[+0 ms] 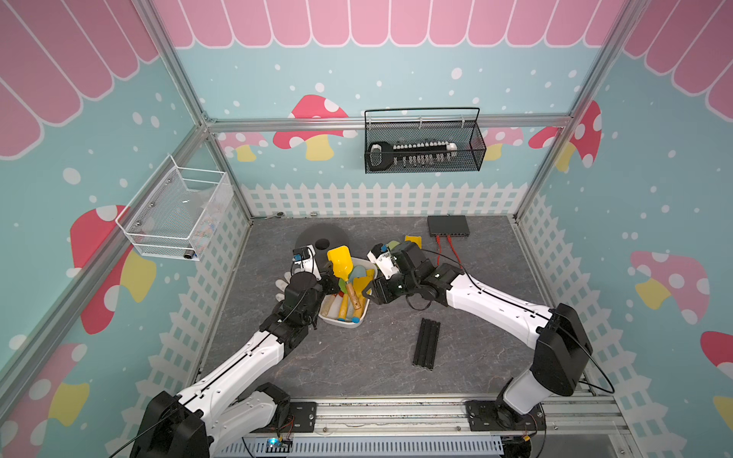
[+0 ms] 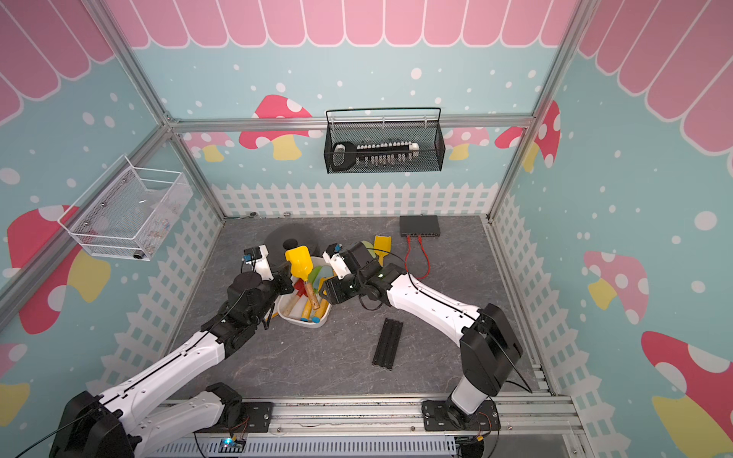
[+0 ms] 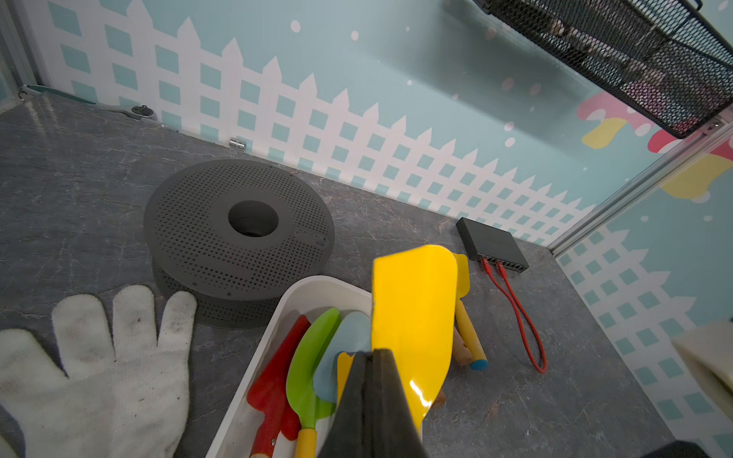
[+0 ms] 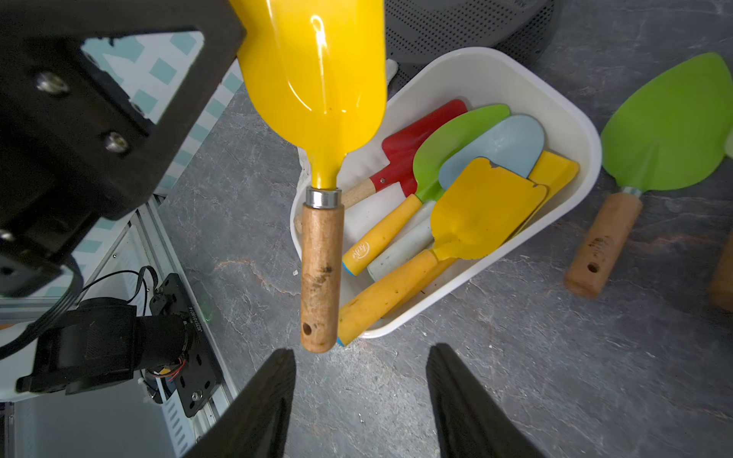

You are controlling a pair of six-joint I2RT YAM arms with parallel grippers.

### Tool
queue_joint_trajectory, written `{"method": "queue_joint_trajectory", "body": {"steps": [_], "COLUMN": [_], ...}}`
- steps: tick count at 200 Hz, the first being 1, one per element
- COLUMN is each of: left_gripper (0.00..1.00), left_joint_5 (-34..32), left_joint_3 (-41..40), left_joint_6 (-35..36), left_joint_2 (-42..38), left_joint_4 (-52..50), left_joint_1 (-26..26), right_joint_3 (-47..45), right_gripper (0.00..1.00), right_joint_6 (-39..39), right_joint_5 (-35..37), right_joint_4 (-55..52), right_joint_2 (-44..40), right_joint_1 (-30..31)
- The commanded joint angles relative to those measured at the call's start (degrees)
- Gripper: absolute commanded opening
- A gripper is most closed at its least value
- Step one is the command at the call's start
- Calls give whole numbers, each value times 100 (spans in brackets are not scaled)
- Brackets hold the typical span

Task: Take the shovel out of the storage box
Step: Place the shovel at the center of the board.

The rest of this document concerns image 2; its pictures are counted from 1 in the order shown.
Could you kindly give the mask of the red trowel wooden handle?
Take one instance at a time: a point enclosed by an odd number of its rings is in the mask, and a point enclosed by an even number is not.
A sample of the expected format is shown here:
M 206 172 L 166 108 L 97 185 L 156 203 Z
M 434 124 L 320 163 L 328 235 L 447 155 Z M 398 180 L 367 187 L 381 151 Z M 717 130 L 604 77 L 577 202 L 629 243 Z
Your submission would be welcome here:
M 297 305 L 301 297 L 305 295 L 305 282 L 302 279 L 297 280 L 296 284 L 294 284 L 294 288 L 295 291 L 293 296 L 287 301 L 286 306 L 283 308 L 282 316 L 289 317 L 295 305 Z

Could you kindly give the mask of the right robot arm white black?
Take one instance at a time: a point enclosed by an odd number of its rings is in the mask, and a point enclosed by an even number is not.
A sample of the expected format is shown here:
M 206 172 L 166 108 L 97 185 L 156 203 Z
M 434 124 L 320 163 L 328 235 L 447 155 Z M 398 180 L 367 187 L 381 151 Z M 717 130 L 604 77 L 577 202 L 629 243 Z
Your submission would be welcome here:
M 488 400 L 498 395 L 524 355 L 504 311 L 492 303 L 479 307 L 452 299 L 416 280 L 405 267 L 381 265 L 375 251 L 362 242 L 349 249 L 328 246 L 323 259 L 334 276 L 320 295 L 332 305 L 366 296 L 412 314 L 459 347 L 462 377 L 447 400 L 423 404 L 425 429 L 499 429 Z

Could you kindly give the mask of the yellow plastic shovel blue cap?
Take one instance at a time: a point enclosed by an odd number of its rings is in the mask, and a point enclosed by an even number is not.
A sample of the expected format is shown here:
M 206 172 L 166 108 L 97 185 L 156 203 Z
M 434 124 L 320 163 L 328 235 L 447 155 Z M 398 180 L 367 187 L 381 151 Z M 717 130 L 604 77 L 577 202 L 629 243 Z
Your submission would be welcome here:
M 385 264 L 385 258 L 391 253 L 391 237 L 376 236 L 373 243 L 373 251 L 381 265 Z

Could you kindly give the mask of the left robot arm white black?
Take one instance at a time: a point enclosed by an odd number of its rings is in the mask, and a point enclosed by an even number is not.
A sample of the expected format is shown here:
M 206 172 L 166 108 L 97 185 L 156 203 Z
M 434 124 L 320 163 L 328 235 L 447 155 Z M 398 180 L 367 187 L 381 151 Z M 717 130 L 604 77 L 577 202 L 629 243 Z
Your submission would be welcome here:
M 224 383 L 171 408 L 172 394 L 242 348 L 267 326 L 278 297 L 294 290 L 288 264 L 269 278 L 236 276 L 219 312 L 190 339 L 131 379 L 99 395 L 84 391 L 65 406 L 53 457 L 146 457 L 202 429 L 243 429 L 252 419 L 242 396 Z

